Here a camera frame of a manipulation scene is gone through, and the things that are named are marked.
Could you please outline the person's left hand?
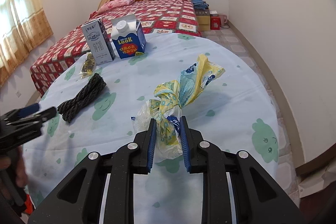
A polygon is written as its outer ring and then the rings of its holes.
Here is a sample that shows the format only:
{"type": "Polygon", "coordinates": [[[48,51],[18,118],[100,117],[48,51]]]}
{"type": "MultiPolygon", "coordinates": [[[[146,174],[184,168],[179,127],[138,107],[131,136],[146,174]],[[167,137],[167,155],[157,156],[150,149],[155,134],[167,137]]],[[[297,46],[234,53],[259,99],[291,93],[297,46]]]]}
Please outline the person's left hand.
{"type": "MultiPolygon", "coordinates": [[[[24,188],[28,183],[28,177],[25,169],[25,162],[22,155],[22,147],[16,148],[18,153],[18,160],[14,164],[16,173],[16,183],[20,188],[24,188]]],[[[1,169],[6,169],[11,165],[11,159],[8,156],[1,156],[1,169]]]]}

